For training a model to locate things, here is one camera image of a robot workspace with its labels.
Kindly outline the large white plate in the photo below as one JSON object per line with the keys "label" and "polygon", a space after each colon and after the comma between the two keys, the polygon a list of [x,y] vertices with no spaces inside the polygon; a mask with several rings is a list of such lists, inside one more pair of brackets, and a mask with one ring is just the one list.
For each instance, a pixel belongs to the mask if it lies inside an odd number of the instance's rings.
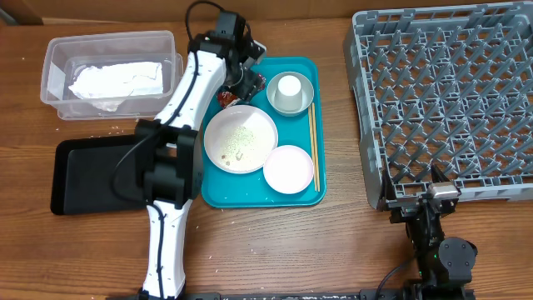
{"label": "large white plate", "polygon": [[204,150],[227,173],[252,173],[263,167],[278,145],[278,131],[260,108],[239,105],[218,112],[207,124]]}

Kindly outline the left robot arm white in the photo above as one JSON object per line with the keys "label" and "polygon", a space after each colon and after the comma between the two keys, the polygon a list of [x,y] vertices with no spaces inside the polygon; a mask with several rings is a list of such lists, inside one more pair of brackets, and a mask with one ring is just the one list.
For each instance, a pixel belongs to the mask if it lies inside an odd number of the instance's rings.
{"label": "left robot arm white", "polygon": [[179,299],[186,285],[183,248],[187,214],[202,185],[200,126],[219,91],[248,103],[264,80],[251,70],[267,50],[246,19],[222,9],[214,29],[191,35],[187,69],[170,102],[135,128],[137,186],[150,218],[148,269],[138,298]]}

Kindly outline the white napkin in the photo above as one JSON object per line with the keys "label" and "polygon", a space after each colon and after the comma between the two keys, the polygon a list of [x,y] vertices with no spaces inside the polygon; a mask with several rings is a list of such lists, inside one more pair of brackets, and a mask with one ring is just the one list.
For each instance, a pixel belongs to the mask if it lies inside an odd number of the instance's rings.
{"label": "white napkin", "polygon": [[109,98],[96,101],[95,108],[116,112],[126,98],[163,93],[162,64],[160,62],[129,62],[83,69],[69,90],[80,99]]}

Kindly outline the red snack wrapper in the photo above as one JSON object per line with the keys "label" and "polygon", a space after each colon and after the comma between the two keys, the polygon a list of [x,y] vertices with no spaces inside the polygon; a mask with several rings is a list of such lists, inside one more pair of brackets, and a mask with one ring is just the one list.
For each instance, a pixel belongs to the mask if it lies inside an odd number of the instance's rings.
{"label": "red snack wrapper", "polygon": [[[266,87],[266,78],[262,76],[260,73],[258,74],[261,83],[260,86],[257,88],[257,90],[253,93],[253,96],[255,96],[257,93],[263,91]],[[231,106],[235,106],[237,104],[248,104],[248,101],[244,101],[240,99],[235,94],[229,92],[225,87],[222,88],[222,90],[217,94],[217,102],[220,105],[222,109],[229,108]]]}

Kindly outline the small pink bowl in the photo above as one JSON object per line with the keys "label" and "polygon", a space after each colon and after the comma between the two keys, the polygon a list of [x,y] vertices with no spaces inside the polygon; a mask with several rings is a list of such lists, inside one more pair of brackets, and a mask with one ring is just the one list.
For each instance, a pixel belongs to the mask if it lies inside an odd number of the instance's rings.
{"label": "small pink bowl", "polygon": [[263,165],[267,184],[278,193],[296,194],[304,191],[314,178],[314,163],[302,148],[284,145],[275,148]]}

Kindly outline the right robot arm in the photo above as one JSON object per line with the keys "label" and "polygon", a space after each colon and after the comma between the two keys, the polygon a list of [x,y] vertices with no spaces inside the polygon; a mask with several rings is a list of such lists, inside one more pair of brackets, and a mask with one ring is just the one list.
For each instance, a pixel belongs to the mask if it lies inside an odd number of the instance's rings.
{"label": "right robot arm", "polygon": [[[456,210],[461,190],[435,165],[431,166],[432,183],[427,192],[400,200],[395,196],[392,180],[382,174],[378,208],[391,213],[391,223],[406,225],[414,254],[391,270],[378,285],[375,299],[403,300],[475,300],[467,289],[472,280],[478,250],[475,244],[460,237],[446,237],[441,218]],[[419,278],[404,282],[397,290],[385,291],[385,283],[402,268],[416,262]]]}

